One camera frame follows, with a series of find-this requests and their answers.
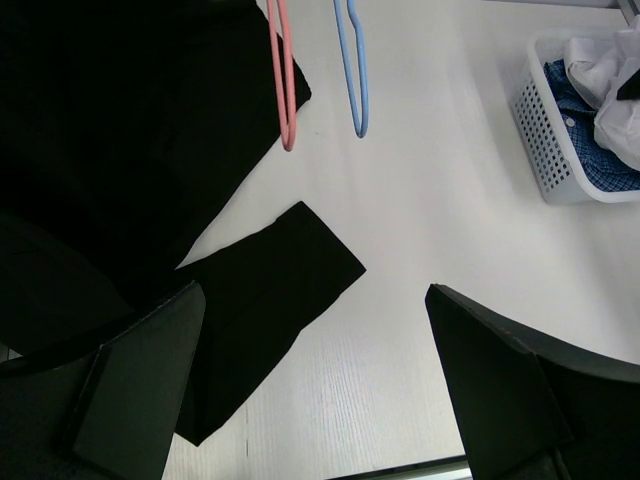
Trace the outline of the white and black shirt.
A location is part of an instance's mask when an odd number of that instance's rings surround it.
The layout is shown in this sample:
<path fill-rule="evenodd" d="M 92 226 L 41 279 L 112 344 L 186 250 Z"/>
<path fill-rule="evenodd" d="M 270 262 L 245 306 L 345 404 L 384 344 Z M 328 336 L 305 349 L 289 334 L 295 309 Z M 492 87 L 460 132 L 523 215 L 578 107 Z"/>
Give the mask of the white and black shirt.
<path fill-rule="evenodd" d="M 621 100 L 618 93 L 639 72 L 639 22 L 605 39 L 569 39 L 564 64 L 573 88 L 596 111 L 596 143 L 638 170 L 639 96 Z"/>

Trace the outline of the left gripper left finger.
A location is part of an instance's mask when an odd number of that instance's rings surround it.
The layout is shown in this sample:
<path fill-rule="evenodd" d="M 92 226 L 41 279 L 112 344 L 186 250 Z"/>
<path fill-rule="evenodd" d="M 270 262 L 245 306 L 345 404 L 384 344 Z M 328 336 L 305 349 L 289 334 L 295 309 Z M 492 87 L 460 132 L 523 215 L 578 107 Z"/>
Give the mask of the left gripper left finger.
<path fill-rule="evenodd" d="M 205 305 L 192 282 L 145 313 L 2 363 L 2 478 L 161 478 Z"/>

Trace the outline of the blue plaid shirt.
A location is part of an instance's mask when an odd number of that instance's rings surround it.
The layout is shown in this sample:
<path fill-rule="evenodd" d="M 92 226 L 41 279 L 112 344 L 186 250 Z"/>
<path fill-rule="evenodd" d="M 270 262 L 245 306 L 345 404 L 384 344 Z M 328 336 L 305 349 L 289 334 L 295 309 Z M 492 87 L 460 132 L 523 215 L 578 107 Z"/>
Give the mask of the blue plaid shirt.
<path fill-rule="evenodd" d="M 595 141 L 596 111 L 571 85 L 564 61 L 547 62 L 543 70 L 585 176 L 604 192 L 638 191 L 639 172 Z"/>

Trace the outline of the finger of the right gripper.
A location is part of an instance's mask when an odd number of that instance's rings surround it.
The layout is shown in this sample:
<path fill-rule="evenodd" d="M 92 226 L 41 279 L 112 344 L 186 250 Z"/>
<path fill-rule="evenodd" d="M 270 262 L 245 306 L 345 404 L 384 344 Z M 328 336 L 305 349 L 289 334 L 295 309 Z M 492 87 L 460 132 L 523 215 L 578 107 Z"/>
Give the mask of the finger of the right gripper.
<path fill-rule="evenodd" d="M 617 100 L 639 100 L 640 99 L 640 73 L 634 73 L 624 84 L 622 84 L 616 94 Z"/>

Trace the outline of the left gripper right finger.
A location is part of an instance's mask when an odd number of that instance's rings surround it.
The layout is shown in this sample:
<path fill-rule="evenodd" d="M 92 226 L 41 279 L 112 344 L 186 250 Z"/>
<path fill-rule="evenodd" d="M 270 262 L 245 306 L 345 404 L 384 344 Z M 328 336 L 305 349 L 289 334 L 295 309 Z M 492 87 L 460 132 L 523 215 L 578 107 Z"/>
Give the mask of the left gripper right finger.
<path fill-rule="evenodd" d="M 474 478 L 638 478 L 638 365 L 445 285 L 429 287 L 425 306 Z"/>

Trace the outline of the pink wire hanger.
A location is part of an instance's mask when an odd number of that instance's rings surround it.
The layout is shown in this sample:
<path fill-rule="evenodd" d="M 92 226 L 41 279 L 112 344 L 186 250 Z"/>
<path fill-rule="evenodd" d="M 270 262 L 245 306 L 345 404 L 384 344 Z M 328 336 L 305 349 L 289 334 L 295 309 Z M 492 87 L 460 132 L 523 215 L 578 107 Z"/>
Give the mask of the pink wire hanger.
<path fill-rule="evenodd" d="M 285 0 L 267 0 L 266 5 L 281 142 L 291 152 L 296 139 L 297 105 L 287 5 Z"/>

